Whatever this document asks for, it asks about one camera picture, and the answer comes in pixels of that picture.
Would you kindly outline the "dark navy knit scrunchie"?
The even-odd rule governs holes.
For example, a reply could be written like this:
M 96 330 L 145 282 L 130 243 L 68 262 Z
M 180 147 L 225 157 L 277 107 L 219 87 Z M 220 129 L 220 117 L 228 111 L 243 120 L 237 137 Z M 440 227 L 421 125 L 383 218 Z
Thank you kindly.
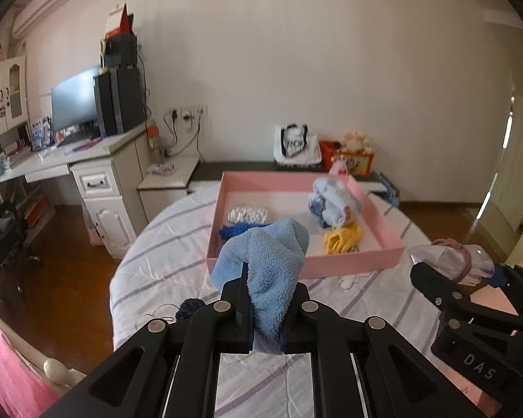
M 178 322 L 190 319 L 194 313 L 201 310 L 204 306 L 206 306 L 206 303 L 199 298 L 185 299 L 175 313 L 175 319 Z

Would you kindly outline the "yellow crochet knit item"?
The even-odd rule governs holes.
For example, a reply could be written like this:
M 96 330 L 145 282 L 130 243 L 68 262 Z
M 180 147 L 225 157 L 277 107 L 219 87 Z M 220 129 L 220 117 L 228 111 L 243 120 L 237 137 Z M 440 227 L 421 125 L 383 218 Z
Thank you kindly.
M 328 230 L 323 238 L 325 254 L 341 255 L 356 251 L 363 237 L 364 229 L 356 223 Z

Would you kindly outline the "light blue fluffy towel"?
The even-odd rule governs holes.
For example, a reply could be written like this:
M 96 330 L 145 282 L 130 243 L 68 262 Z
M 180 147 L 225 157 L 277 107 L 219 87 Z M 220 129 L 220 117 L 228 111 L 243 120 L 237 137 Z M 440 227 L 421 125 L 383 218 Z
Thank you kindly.
M 249 229 L 228 240 L 211 272 L 218 291 L 242 276 L 247 268 L 247 290 L 253 306 L 254 347 L 278 355 L 280 328 L 293 299 L 309 247 L 308 230 L 286 217 L 265 227 Z

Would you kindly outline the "blue crochet knit item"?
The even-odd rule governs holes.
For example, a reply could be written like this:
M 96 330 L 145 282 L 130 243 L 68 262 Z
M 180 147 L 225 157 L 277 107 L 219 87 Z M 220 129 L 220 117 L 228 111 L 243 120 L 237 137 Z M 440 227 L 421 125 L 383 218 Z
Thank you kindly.
M 265 227 L 266 224 L 249 224 L 239 223 L 236 225 L 223 225 L 219 229 L 219 236 L 223 242 L 226 242 L 236 236 L 247 232 L 249 229 L 256 229 L 257 227 Z

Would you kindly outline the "light blue printed baby hat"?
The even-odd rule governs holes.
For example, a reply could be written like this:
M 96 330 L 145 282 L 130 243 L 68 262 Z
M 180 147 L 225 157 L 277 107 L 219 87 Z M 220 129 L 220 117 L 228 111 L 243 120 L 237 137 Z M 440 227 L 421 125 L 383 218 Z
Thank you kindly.
M 323 229 L 354 223 L 362 210 L 346 184 L 336 178 L 320 177 L 312 183 L 308 208 Z

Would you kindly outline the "bag of cotton swabs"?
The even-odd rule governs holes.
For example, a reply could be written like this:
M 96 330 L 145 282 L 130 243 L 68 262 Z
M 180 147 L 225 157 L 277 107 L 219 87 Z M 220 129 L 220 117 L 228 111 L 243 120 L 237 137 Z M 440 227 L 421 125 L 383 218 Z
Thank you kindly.
M 227 213 L 227 221 L 232 225 L 265 225 L 269 222 L 267 208 L 238 206 Z

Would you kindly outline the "round table striped quilt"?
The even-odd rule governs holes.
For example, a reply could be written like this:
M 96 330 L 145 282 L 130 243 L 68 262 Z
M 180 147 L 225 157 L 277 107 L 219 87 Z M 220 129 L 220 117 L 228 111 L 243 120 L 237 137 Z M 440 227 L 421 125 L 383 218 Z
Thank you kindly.
M 247 290 L 254 308 L 254 349 L 223 355 L 215 413 L 219 417 L 310 417 L 312 371 L 306 355 L 284 355 L 280 329 L 308 255 L 309 225 L 283 217 L 230 240 L 223 258 L 207 267 L 207 246 L 219 189 L 211 186 L 176 201 L 145 227 L 109 286 L 113 343 L 120 346 L 154 318 L 174 322 L 188 298 L 211 301 L 249 263 Z M 411 262 L 391 269 L 308 284 L 309 296 L 338 315 L 363 322 L 379 316 L 428 354 L 437 309 L 410 281 Z

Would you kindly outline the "blue tissue box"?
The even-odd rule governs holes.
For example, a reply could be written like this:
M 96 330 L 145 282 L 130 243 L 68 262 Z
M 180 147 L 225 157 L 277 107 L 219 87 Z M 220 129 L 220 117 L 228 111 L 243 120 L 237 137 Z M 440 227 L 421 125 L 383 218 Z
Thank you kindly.
M 401 205 L 401 192 L 399 188 L 395 186 L 383 173 L 380 173 L 379 177 L 381 184 L 383 184 L 386 189 L 386 191 L 381 194 L 381 197 L 390 205 L 398 209 Z

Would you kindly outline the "floral pouch on side table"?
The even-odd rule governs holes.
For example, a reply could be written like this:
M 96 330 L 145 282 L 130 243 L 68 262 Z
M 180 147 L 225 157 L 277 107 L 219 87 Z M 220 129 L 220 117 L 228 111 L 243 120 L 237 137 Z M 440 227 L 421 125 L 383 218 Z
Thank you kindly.
M 153 163 L 147 168 L 147 174 L 168 177 L 175 170 L 175 165 L 171 163 Z

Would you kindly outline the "pink heart plush toy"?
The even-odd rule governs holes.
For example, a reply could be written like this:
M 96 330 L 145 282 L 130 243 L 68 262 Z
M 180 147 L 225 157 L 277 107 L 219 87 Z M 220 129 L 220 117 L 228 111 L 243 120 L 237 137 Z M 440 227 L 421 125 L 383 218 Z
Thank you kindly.
M 349 161 L 345 156 L 332 157 L 332 166 L 329 168 L 331 176 L 342 176 L 349 174 Z

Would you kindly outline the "orange capped bottle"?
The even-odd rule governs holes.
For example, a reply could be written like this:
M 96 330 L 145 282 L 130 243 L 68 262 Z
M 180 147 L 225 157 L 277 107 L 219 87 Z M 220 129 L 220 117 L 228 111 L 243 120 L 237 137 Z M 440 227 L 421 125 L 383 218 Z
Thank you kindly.
M 164 148 L 156 124 L 147 127 L 148 145 L 151 151 L 152 163 L 162 163 L 164 160 Z

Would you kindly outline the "beige plush toy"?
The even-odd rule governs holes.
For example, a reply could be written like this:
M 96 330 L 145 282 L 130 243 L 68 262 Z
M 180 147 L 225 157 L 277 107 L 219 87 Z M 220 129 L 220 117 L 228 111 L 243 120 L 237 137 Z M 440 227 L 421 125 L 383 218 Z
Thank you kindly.
M 340 141 L 340 150 L 347 153 L 373 153 L 371 141 L 362 132 L 349 132 Z

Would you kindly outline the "black computer tower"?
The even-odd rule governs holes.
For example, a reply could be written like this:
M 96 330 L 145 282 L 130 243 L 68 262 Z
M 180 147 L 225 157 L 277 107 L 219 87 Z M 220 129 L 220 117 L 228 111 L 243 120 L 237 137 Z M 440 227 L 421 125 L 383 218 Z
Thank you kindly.
M 145 122 L 138 68 L 116 68 L 94 77 L 97 120 L 103 138 L 122 135 Z

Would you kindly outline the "white glass door cabinet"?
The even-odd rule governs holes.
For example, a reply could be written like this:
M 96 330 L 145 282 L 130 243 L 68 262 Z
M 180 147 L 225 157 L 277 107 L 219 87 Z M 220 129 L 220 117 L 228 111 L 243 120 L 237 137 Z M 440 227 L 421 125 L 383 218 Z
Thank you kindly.
M 26 57 L 0 62 L 0 136 L 28 122 Z

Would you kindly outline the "wall power sockets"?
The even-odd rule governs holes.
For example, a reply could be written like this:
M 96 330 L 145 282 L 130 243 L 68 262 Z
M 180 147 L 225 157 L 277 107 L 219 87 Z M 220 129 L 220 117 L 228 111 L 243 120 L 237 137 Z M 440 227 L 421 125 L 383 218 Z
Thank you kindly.
M 184 106 L 169 109 L 165 121 L 170 129 L 192 131 L 202 125 L 206 118 L 207 106 Z

